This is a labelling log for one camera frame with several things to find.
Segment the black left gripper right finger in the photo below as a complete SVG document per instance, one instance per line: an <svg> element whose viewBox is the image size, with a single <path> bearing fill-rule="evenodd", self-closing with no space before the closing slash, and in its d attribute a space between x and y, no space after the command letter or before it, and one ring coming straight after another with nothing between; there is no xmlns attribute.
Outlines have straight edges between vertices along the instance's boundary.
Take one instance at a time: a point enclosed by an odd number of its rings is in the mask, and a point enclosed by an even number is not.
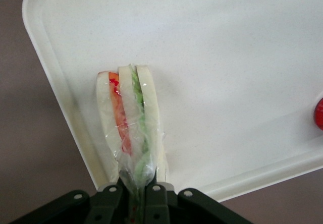
<svg viewBox="0 0 323 224"><path fill-rule="evenodd" d="M146 187L143 223L171 223L169 191L174 191L174 186L170 183L151 183Z"/></svg>

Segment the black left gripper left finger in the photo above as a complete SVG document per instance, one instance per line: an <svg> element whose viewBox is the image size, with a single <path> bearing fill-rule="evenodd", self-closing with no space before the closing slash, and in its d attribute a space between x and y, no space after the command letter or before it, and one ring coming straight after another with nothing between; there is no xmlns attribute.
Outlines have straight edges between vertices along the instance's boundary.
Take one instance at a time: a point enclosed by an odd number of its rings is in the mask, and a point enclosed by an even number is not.
<svg viewBox="0 0 323 224"><path fill-rule="evenodd" d="M106 186L90 198L86 223L126 223L128 192L121 184Z"/></svg>

